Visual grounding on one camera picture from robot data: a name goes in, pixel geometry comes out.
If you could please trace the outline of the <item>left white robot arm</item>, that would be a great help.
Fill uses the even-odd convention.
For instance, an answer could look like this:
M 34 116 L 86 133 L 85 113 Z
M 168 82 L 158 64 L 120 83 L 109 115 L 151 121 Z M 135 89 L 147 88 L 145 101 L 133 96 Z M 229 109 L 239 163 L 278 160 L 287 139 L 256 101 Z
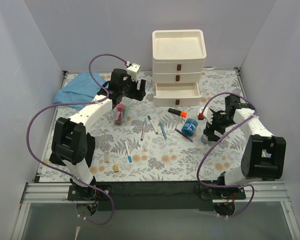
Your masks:
M 58 118 L 55 123 L 50 162 L 68 168 L 71 184 L 85 200 L 93 199 L 97 193 L 95 177 L 89 170 L 95 150 L 95 138 L 88 133 L 89 128 L 117 107 L 123 97 L 143 100 L 146 81 L 138 80 L 140 68 L 136 63 L 126 69 L 115 68 L 91 104 L 69 118 Z

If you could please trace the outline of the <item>white drawer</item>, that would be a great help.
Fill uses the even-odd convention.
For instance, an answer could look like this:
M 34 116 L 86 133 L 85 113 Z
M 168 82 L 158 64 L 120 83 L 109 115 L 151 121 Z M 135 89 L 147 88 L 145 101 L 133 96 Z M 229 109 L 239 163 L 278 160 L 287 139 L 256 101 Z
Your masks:
M 197 82 L 156 83 L 153 104 L 157 107 L 193 107 L 201 101 Z

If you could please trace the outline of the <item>aluminium front rail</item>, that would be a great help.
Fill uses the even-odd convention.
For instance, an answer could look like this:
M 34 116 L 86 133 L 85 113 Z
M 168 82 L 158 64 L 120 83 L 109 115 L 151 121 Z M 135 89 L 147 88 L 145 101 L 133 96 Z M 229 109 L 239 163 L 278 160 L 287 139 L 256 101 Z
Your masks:
M 14 240 L 300 240 L 285 185 L 256 182 L 229 204 L 195 181 L 104 182 L 91 214 L 69 183 L 29 183 Z

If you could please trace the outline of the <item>clear purple small jar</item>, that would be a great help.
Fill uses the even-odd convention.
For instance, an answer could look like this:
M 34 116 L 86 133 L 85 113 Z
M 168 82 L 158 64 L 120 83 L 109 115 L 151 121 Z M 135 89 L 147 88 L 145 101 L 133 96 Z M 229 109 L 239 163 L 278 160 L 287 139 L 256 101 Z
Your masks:
M 208 144 L 208 145 L 209 145 L 209 144 L 212 143 L 212 142 L 209 140 L 209 138 L 208 138 L 204 133 L 202 134 L 202 136 L 201 136 L 200 139 L 201 139 L 201 141 L 202 141 L 203 144 Z

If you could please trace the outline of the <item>black orange highlighter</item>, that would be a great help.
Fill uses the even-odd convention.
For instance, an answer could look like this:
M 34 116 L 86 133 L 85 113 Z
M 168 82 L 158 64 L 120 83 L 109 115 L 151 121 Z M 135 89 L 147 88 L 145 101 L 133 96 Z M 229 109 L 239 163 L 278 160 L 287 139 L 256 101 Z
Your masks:
M 168 109 L 168 112 L 171 113 L 171 114 L 180 116 L 180 117 L 182 117 L 182 118 L 186 118 L 187 115 L 188 115 L 188 114 L 187 114 L 186 112 L 184 112 L 184 111 L 176 110 L 176 109 L 173 109 L 173 108 L 169 108 L 169 109 Z

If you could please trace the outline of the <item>light green eraser stick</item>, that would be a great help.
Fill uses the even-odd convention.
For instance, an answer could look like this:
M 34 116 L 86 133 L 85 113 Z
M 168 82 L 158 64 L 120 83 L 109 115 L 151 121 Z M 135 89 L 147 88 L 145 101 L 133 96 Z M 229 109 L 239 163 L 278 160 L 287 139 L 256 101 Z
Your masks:
M 129 116 L 129 110 L 130 110 L 130 104 L 129 103 L 125 103 L 124 104 L 124 112 L 123 112 L 123 119 L 122 121 L 125 123 L 128 121 L 128 116 Z

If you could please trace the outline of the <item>blue cloth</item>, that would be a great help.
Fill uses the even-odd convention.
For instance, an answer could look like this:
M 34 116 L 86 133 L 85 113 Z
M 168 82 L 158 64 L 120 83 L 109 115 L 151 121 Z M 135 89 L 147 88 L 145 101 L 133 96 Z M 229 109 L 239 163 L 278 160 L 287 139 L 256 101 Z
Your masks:
M 81 72 L 56 93 L 53 103 L 91 102 L 100 89 L 89 72 Z

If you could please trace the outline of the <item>white marker blue cap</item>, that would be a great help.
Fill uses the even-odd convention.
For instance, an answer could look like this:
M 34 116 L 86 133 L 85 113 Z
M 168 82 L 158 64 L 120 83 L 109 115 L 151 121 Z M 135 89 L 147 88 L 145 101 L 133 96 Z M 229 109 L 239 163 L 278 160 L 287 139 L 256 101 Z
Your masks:
M 127 153 L 127 156 L 128 156 L 128 161 L 129 161 L 129 163 L 132 163 L 132 157 L 131 157 L 131 154 L 130 154 L 128 142 L 127 142 L 127 140 L 124 140 L 123 142 L 124 142 L 124 146 L 125 146 L 126 153 Z

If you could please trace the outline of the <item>floral table mat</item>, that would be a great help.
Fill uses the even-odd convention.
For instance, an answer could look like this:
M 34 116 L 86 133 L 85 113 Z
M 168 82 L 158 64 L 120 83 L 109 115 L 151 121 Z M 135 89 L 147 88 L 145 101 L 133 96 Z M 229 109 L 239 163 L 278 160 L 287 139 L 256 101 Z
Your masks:
M 104 114 L 90 128 L 95 137 L 95 150 L 89 171 L 97 181 L 193 181 L 215 180 L 224 171 L 232 170 L 241 163 L 247 140 L 240 129 L 230 133 L 218 146 L 201 141 L 204 121 L 187 140 L 175 131 L 181 130 L 185 119 L 168 112 L 167 107 L 153 104 L 155 89 L 151 72 L 141 72 L 146 80 L 146 96 L 142 101 L 123 99 L 129 103 L 127 122 L 116 125 L 115 111 Z M 150 116 L 158 131 L 155 134 L 147 116 Z M 147 124 L 141 141 L 143 122 Z M 163 123 L 167 140 L 164 139 L 159 122 Z M 127 141 L 132 163 L 129 163 L 124 140 Z M 109 162 L 104 162 L 104 154 L 109 152 Z M 119 166 L 114 172 L 113 166 Z

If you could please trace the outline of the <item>small yellow sharpener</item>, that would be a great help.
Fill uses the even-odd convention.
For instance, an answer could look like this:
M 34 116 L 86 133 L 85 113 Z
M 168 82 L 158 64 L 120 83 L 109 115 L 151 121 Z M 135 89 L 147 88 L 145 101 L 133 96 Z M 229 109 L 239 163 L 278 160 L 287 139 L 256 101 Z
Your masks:
M 118 164 L 115 164 L 115 165 L 113 166 L 113 171 L 114 171 L 115 173 L 118 173 L 118 172 L 120 171 L 119 165 L 118 165 Z

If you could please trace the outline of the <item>white three-drawer organizer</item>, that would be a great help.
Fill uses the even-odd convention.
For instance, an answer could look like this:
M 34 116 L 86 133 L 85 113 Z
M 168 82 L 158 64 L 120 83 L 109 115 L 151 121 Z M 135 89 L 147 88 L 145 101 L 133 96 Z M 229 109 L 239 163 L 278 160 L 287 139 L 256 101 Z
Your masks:
M 155 30 L 152 33 L 154 88 L 156 83 L 199 85 L 206 57 L 202 30 Z

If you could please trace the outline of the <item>purple pen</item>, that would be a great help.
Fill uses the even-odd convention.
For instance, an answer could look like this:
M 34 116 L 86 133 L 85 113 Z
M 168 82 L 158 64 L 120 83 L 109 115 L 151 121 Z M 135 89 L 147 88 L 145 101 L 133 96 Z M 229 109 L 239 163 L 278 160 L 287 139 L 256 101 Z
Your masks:
M 174 130 L 175 130 L 177 133 L 179 133 L 180 135 L 182 135 L 184 138 L 186 138 L 187 140 L 189 140 L 190 142 L 193 143 L 193 140 L 192 140 L 189 136 L 185 135 L 182 131 L 180 131 L 180 130 L 177 129 L 177 128 L 175 128 Z

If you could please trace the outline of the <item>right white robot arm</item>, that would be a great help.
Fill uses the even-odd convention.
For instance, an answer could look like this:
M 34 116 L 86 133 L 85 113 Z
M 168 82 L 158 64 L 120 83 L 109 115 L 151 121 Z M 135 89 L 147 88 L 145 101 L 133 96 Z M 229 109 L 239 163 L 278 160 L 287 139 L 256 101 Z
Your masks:
M 275 136 L 262 124 L 257 110 L 244 97 L 225 93 L 225 109 L 215 111 L 208 106 L 198 109 L 197 116 L 206 120 L 203 137 L 215 148 L 230 133 L 240 129 L 246 146 L 239 167 L 223 172 L 212 185 L 217 195 L 227 199 L 252 182 L 278 180 L 283 175 L 287 142 Z

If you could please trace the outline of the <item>beige eraser block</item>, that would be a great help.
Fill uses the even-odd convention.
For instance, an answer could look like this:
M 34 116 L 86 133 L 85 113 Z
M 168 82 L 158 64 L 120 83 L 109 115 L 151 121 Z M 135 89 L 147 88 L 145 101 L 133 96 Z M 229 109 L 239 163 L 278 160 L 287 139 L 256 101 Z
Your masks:
M 105 163 L 109 163 L 109 162 L 110 162 L 110 155 L 109 155 L 109 152 L 108 152 L 108 151 L 106 151 L 106 152 L 104 153 L 104 162 L 105 162 Z

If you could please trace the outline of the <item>blue round jar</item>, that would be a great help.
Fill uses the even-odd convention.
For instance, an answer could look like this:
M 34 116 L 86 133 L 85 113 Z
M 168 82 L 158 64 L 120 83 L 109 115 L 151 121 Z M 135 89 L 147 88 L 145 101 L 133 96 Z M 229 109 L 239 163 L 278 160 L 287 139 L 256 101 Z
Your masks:
M 188 118 L 181 128 L 181 132 L 187 137 L 192 137 L 196 132 L 197 126 L 198 122 L 195 119 Z

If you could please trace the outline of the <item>blue marker pen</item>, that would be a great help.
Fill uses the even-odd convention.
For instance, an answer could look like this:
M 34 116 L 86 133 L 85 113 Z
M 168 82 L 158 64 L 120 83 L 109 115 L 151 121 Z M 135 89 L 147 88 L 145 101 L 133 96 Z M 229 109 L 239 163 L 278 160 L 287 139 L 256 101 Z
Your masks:
M 167 140 L 168 138 L 167 138 L 167 134 L 166 134 L 166 131 L 165 131 L 165 128 L 164 128 L 164 124 L 161 121 L 159 122 L 159 126 L 161 128 L 161 132 L 162 132 L 162 135 L 164 137 L 164 140 Z

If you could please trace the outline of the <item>green-capped white marker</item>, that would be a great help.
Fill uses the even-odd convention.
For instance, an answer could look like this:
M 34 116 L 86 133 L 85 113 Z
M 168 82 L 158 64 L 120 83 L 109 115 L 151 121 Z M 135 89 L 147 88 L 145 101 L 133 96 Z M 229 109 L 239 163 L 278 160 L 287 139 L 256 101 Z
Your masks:
M 155 133 L 156 135 L 158 135 L 158 134 L 159 134 L 159 133 L 158 133 L 158 130 L 157 130 L 157 128 L 156 128 L 156 126 L 155 126 L 155 124 L 154 124 L 154 122 L 153 122 L 151 116 L 148 115 L 147 118 L 148 118 L 148 120 L 149 120 L 149 122 L 150 122 L 150 125 L 151 125 L 151 127 L 152 127 L 154 133 Z

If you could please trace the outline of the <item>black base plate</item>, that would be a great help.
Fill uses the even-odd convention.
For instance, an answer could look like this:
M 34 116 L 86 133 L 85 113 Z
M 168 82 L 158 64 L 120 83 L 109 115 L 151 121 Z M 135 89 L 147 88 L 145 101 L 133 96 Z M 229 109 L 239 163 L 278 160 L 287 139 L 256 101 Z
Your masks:
M 115 210 L 213 211 L 213 200 L 246 199 L 242 188 L 208 188 L 197 181 L 108 181 L 96 187 L 111 196 Z

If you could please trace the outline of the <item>pink-capped clear tube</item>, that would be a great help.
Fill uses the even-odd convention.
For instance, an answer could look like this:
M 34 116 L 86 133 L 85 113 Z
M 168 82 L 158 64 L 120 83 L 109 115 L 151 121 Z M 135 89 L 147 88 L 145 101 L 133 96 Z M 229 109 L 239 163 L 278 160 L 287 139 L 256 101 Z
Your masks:
M 114 118 L 114 123 L 116 125 L 121 125 L 124 118 L 124 112 L 125 112 L 125 105 L 123 103 L 119 103 L 116 106 L 116 115 Z

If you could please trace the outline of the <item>purple slim marker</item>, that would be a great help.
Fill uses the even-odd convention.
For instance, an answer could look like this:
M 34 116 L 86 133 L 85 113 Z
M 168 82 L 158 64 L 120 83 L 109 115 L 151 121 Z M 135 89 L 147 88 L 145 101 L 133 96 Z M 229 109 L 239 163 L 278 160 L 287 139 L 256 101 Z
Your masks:
M 147 125 L 147 119 L 145 118 L 144 121 L 143 121 L 142 130 L 141 130 L 141 136 L 140 136 L 141 141 L 144 140 L 146 125 Z

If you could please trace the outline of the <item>black cloth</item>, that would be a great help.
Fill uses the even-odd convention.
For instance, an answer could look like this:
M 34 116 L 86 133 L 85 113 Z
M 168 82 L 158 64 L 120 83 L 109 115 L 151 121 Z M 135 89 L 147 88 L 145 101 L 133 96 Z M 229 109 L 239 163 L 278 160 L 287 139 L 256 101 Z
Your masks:
M 93 160 L 94 150 L 95 150 L 95 144 L 96 140 L 94 136 L 91 136 L 90 133 L 86 134 L 86 140 L 87 140 L 87 153 L 85 156 L 85 160 L 87 163 L 87 166 L 90 168 Z M 61 159 L 57 157 L 55 153 L 51 153 L 49 157 L 49 161 L 55 165 L 59 166 L 65 166 L 65 164 L 62 162 Z

